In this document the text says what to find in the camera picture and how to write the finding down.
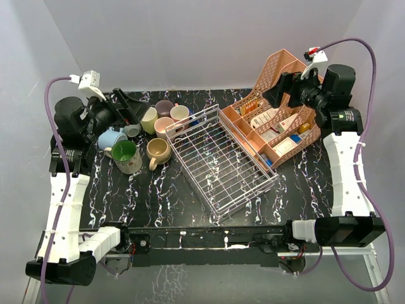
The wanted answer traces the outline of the light blue mug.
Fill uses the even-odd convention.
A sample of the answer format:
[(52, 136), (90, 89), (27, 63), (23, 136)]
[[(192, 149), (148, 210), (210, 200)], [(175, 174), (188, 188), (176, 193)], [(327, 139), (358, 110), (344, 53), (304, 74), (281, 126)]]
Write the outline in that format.
[(112, 148), (116, 143), (127, 139), (128, 137), (124, 133), (123, 128), (116, 131), (113, 127), (110, 127), (99, 136), (97, 145), (100, 150), (104, 151), (106, 148)]

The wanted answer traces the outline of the beige round mug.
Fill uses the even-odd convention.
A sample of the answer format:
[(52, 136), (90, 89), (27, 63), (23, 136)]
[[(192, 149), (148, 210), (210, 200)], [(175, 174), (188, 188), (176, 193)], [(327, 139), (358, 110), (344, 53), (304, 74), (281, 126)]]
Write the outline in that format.
[(156, 170), (158, 165), (163, 165), (171, 158), (171, 147), (166, 140), (154, 138), (147, 144), (147, 156), (149, 169)]

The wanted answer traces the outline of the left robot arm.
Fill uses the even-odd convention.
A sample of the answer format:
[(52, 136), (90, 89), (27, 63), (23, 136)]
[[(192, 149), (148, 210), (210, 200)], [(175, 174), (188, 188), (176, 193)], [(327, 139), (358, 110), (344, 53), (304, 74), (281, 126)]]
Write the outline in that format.
[(25, 273), (48, 284), (88, 286), (96, 265), (111, 250), (130, 247), (125, 224), (103, 224), (80, 243), (80, 217), (96, 155), (96, 141), (110, 127), (138, 123), (149, 109), (147, 102), (113, 89), (113, 96), (90, 97), (87, 104), (75, 96), (59, 100), (51, 123), (51, 200), (41, 247)]

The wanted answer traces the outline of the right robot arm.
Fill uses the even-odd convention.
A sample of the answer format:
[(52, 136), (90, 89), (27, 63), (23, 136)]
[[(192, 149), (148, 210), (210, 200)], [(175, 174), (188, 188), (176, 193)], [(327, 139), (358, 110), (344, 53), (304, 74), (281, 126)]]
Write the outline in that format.
[(316, 220), (293, 220), (282, 235), (282, 244), (297, 251), (307, 243), (320, 246), (365, 247), (385, 232), (362, 188), (366, 186), (358, 148), (363, 133), (360, 112), (349, 105), (356, 80), (347, 65), (328, 66), (323, 80), (317, 69), (283, 72), (276, 84), (263, 93), (274, 108), (289, 94), (288, 106), (307, 106), (315, 111), (332, 174), (332, 216)]

